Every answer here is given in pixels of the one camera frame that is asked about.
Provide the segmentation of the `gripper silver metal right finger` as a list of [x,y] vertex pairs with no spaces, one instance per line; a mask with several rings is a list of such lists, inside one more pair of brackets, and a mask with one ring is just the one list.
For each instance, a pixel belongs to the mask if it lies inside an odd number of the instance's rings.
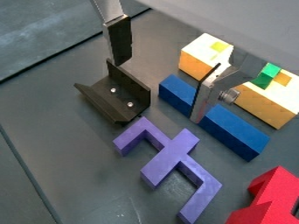
[[258,77],[267,61],[236,47],[228,57],[228,63],[224,71],[214,75],[220,67],[218,63],[199,81],[190,114],[190,119],[195,123],[200,122],[218,102],[234,103],[239,97],[239,91],[234,87]]

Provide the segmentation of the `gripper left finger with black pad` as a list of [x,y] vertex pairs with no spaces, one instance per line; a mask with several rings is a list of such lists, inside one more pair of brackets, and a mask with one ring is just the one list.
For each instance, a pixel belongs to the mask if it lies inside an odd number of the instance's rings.
[[114,64],[120,66],[132,58],[131,17],[124,13],[119,0],[90,0],[103,20]]

